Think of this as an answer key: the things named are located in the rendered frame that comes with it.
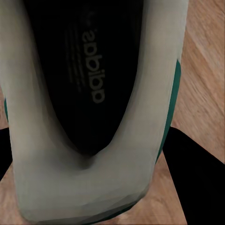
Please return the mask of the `gym shoe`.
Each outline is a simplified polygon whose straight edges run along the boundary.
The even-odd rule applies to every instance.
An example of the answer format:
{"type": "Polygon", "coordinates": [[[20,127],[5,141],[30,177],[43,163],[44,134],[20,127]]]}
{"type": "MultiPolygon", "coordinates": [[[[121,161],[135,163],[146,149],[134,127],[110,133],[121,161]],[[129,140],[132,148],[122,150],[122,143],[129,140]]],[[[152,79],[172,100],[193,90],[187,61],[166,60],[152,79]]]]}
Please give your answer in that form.
{"type": "Polygon", "coordinates": [[[147,195],[188,2],[0,0],[0,85],[26,221],[92,225],[147,195]]]}

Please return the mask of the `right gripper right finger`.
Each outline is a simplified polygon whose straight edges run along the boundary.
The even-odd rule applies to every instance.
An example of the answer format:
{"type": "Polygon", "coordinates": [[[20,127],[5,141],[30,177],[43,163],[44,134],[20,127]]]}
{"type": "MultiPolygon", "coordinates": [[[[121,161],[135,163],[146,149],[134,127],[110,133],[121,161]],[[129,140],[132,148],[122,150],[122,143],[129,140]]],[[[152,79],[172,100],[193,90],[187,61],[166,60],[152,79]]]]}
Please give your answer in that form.
{"type": "Polygon", "coordinates": [[[225,225],[225,164],[171,126],[162,150],[187,225],[225,225]]]}

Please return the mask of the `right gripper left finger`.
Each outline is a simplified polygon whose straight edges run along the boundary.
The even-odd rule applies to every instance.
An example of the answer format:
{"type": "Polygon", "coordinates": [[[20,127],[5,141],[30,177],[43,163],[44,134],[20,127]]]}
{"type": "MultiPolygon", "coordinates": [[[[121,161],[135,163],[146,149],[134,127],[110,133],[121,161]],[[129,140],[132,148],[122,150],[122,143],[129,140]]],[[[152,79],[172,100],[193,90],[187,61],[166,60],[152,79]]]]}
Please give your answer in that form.
{"type": "Polygon", "coordinates": [[[9,128],[0,130],[0,181],[13,162],[9,128]]]}

